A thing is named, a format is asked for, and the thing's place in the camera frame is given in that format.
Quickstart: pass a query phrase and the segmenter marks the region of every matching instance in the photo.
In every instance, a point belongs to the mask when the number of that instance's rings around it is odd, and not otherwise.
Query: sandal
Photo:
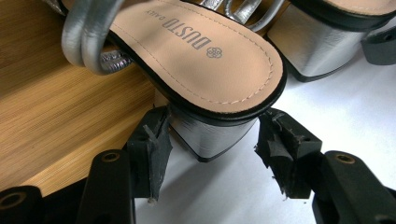
[[[64,25],[64,55],[102,75],[138,64],[171,103],[172,126],[182,126],[177,118],[190,121],[182,129],[190,131],[178,134],[194,145],[200,161],[233,146],[283,91],[286,72],[279,54],[243,25],[192,3],[122,2],[57,2],[59,8],[71,8]],[[122,50],[101,53],[106,38]],[[195,128],[204,129],[204,136],[186,140],[186,134],[200,134]],[[228,145],[219,143],[218,137],[227,136],[232,138]],[[198,138],[199,143],[191,143]],[[203,142],[210,143],[202,147]],[[214,142],[221,146],[212,150]],[[200,150],[211,152],[203,155]]]
[[[368,34],[395,16],[394,0],[316,0],[310,4],[291,0],[267,37],[285,58],[289,73],[299,81],[310,82],[345,67],[361,48],[361,41],[364,43]],[[372,50],[368,57],[375,58],[377,63],[391,63],[395,51],[387,41],[363,45]],[[381,47],[380,42],[386,42],[385,46],[381,52],[375,52],[374,48]]]

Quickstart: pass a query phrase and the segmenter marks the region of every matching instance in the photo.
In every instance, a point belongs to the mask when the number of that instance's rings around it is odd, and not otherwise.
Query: stitching
[[[340,4],[340,5],[344,6],[344,7],[352,7],[352,8],[357,8],[357,9],[366,9],[366,10],[370,10],[370,9],[371,10],[378,10],[378,9],[382,9],[382,8],[385,8],[388,5],[390,5],[390,0],[388,0],[388,2],[382,7],[358,7],[358,6],[352,6],[352,5],[348,4],[348,3],[341,2],[341,0],[334,0],[334,3],[335,2],[338,2],[338,4]]]
[[[254,42],[253,40],[251,40],[251,39],[248,38],[247,36],[245,36],[245,35],[239,33],[239,32],[236,31],[235,29],[233,29],[233,28],[231,28],[231,27],[229,27],[229,26],[226,26],[226,25],[220,23],[219,21],[215,21],[215,20],[213,20],[213,19],[211,19],[211,18],[209,18],[209,17],[207,17],[207,16],[205,16],[205,15],[203,15],[203,14],[200,14],[199,12],[194,11],[194,10],[192,10],[192,9],[190,9],[190,8],[183,7],[183,6],[179,6],[179,5],[172,4],[172,3],[169,3],[169,2],[165,2],[165,1],[162,1],[162,0],[155,0],[155,1],[164,2],[164,3],[166,3],[166,4],[173,5],[173,6],[175,6],[175,7],[182,7],[182,8],[184,8],[184,9],[187,9],[187,10],[189,10],[189,11],[192,11],[192,12],[194,12],[194,13],[196,13],[196,14],[202,16],[202,17],[205,17],[205,18],[207,18],[207,19],[209,19],[209,20],[211,20],[211,21],[214,21],[214,22],[216,22],[216,23],[218,23],[218,24],[220,24],[220,25],[222,25],[222,26],[224,26],[224,27],[226,27],[226,28],[228,28],[228,29],[230,29],[230,30],[236,32],[237,34],[241,35],[242,37],[244,37],[245,39],[247,39],[247,40],[249,40],[251,43],[253,43],[253,44],[254,44],[256,47],[258,47],[261,51],[263,51],[263,52],[264,52],[264,55],[268,58],[268,63],[270,64],[270,71],[268,72],[268,78],[263,82],[263,84],[262,84],[256,91],[254,91],[253,93],[251,93],[248,97],[246,97],[246,98],[244,98],[244,99],[242,99],[242,100],[236,100],[236,101],[232,101],[232,102],[213,101],[213,100],[210,100],[210,99],[207,99],[207,98],[205,98],[205,97],[203,97],[203,96],[198,95],[197,93],[191,91],[189,88],[187,88],[186,86],[184,86],[184,85],[183,85],[181,82],[179,82],[175,77],[173,77],[173,76],[170,74],[170,72],[169,72],[168,70],[166,70],[166,68],[163,67],[163,65],[157,60],[157,58],[155,58],[154,55],[152,55],[151,52],[149,52],[149,51],[148,51],[137,39],[135,39],[133,36],[131,36],[127,31],[125,31],[124,29],[122,29],[121,27],[119,27],[116,23],[113,23],[113,25],[115,25],[116,27],[118,27],[121,31],[123,31],[125,34],[127,34],[129,37],[131,37],[137,44],[139,44],[139,45],[140,45],[140,46],[141,46],[141,47],[142,47],[142,48],[143,48],[143,49],[144,49],[144,50],[145,50],[145,51],[146,51],[157,63],[158,63],[158,65],[159,65],[159,66],[160,66],[160,67],[161,67],[161,68],[162,68],[162,69],[163,69],[163,70],[164,70],[164,71],[176,82],[176,83],[178,83],[183,89],[185,89],[186,91],[190,92],[190,93],[193,94],[194,96],[196,96],[196,97],[198,97],[198,98],[200,98],[200,99],[202,99],[202,100],[205,100],[205,101],[207,101],[207,102],[209,102],[209,103],[212,103],[212,104],[233,105],[233,104],[237,104],[237,103],[243,103],[243,102],[245,102],[245,101],[251,99],[252,97],[254,97],[255,95],[257,95],[260,91],[262,91],[266,85],[268,85],[268,83],[270,82],[271,78],[273,77],[273,73],[274,73],[274,64],[271,62],[271,57],[269,57],[267,51],[265,51],[265,50],[264,50],[260,45],[258,45],[256,42]]]

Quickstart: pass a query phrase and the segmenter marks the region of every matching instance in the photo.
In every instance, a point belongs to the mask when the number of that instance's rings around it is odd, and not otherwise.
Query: silver heel
[[[158,91],[155,106],[168,105]],[[198,161],[212,161],[241,140],[257,119],[234,126],[216,126],[203,123],[188,113],[171,105],[170,125],[180,139],[190,148]]]

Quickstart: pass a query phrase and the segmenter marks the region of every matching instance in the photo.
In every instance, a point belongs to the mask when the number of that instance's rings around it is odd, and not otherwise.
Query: sandal strap
[[[86,66],[94,73],[108,75],[120,71],[133,60],[121,50],[102,53],[110,26],[123,0],[76,1],[64,24],[62,48],[66,59]]]
[[[47,3],[52,10],[56,11],[58,14],[61,14],[65,16],[64,8],[62,4],[59,2],[59,0],[43,0],[45,3]]]
[[[235,12],[232,12],[233,0],[225,0],[224,13],[230,19],[233,19],[241,24],[245,24],[259,6],[260,2],[261,0],[245,0]],[[260,31],[274,18],[284,2],[285,0],[275,0],[265,12],[265,14],[260,18],[260,20],[249,25],[247,28],[253,32]]]
[[[223,0],[203,0],[200,5],[212,10],[217,10],[222,3]]]

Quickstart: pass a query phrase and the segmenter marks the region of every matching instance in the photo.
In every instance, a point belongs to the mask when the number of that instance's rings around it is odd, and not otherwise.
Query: insole
[[[396,0],[325,0],[344,11],[362,15],[385,15],[396,10]]]
[[[278,53],[248,28],[177,0],[124,5],[110,30],[190,103],[237,113],[259,105],[278,86]]]

